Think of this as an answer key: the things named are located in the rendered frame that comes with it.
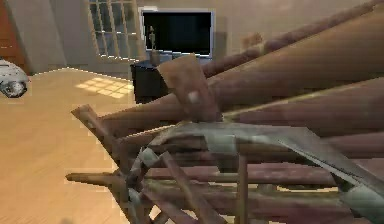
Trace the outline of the black television stand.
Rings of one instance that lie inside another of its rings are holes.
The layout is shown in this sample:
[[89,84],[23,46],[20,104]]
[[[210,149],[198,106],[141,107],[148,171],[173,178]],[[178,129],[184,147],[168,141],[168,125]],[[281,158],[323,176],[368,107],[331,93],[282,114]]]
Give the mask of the black television stand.
[[149,103],[169,93],[168,86],[159,69],[173,61],[175,59],[162,60],[158,66],[155,66],[149,60],[144,60],[130,65],[134,97],[137,104]]

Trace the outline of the thin brown figurine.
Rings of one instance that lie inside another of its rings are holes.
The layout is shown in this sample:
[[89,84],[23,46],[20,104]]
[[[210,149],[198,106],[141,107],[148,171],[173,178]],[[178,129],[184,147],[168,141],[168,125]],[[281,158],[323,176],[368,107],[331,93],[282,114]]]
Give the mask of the thin brown figurine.
[[155,31],[153,27],[150,27],[149,31],[149,40],[151,42],[150,62],[153,66],[157,67],[160,64],[160,56],[158,51],[156,50]]

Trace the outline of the black television set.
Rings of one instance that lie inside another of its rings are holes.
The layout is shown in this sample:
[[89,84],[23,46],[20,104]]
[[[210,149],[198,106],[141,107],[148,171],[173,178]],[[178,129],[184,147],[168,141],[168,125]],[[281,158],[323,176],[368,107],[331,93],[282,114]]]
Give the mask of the black television set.
[[156,50],[171,54],[195,53],[211,58],[213,53],[213,12],[186,10],[143,10],[145,48],[151,50],[149,29],[154,28]]

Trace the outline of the brown wooden slatted chair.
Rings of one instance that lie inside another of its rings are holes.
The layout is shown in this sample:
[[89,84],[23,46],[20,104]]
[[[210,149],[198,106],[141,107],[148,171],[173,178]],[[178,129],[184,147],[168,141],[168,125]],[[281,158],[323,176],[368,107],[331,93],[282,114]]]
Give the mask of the brown wooden slatted chair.
[[384,0],[158,70],[166,96],[74,112],[116,169],[71,180],[129,224],[384,224]]

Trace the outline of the white paned window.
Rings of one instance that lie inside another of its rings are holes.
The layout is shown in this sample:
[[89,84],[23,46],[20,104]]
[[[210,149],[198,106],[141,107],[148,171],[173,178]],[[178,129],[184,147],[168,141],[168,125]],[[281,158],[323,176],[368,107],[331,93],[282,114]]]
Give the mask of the white paned window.
[[137,0],[85,0],[100,58],[138,62],[144,58]]

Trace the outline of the grey white rounded object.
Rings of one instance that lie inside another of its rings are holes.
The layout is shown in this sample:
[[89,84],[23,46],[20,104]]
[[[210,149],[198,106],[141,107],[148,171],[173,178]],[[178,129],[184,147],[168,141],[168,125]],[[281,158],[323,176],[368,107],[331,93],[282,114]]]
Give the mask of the grey white rounded object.
[[23,96],[30,79],[26,72],[16,64],[0,58],[0,92],[8,98]]

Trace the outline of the red brown room door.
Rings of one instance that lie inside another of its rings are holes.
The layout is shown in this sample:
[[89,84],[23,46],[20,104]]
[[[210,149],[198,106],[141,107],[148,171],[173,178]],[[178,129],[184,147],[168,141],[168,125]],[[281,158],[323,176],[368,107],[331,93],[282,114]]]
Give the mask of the red brown room door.
[[25,50],[6,0],[0,0],[0,57],[22,68],[31,75]]

